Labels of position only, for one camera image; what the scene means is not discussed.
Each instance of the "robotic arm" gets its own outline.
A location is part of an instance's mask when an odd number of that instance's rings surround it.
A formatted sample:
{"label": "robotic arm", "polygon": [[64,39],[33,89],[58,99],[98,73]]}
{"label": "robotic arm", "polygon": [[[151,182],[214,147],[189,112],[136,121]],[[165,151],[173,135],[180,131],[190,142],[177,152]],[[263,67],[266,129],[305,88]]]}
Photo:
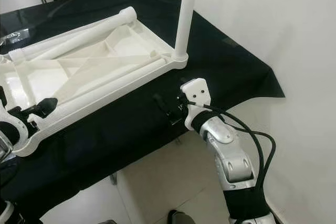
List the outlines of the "robotic arm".
{"label": "robotic arm", "polygon": [[263,157],[259,166],[261,172],[256,175],[248,155],[239,145],[236,130],[225,123],[220,113],[210,109],[211,98],[204,79],[183,84],[181,91],[184,96],[181,100],[188,109],[185,126],[195,130],[215,155],[230,223],[274,224],[262,187]]}

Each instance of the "black tablecloth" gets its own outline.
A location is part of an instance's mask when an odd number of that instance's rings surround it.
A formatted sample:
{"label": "black tablecloth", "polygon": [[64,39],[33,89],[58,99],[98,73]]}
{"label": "black tablecloth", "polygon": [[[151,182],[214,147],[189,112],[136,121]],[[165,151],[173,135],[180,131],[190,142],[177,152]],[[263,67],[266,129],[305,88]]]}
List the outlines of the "black tablecloth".
{"label": "black tablecloth", "polygon": [[[138,19],[174,46],[180,0],[67,0],[1,15],[7,32],[29,27],[22,47],[117,14],[133,6]],[[2,54],[13,47],[2,48]],[[272,69],[194,13],[188,65],[172,70],[45,139],[29,157],[15,158],[16,176],[1,197],[42,216],[109,174],[187,131],[171,126],[153,100],[160,94],[177,111],[180,79],[205,78],[212,105],[228,109],[253,97],[284,97]]]}

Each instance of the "white tube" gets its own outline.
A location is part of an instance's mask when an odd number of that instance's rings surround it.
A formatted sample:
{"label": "white tube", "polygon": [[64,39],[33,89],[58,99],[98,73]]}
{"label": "white tube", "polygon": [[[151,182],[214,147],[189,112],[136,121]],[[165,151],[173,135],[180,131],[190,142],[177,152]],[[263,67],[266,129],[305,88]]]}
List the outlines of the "white tube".
{"label": "white tube", "polygon": [[119,14],[112,16],[101,24],[89,28],[84,33],[79,34],[78,36],[59,44],[57,47],[54,47],[44,52],[33,60],[54,59],[70,50],[73,50],[81,45],[84,45],[85,43],[88,43],[93,37],[102,35],[109,30],[115,29],[116,27],[124,24],[128,24],[134,20],[136,20],[135,10],[133,9],[133,7],[127,7],[126,9],[121,10]]}
{"label": "white tube", "polygon": [[177,27],[175,50],[173,53],[173,58],[178,61],[184,61],[188,58],[187,45],[194,4],[195,0],[182,0],[181,2],[179,25]]}

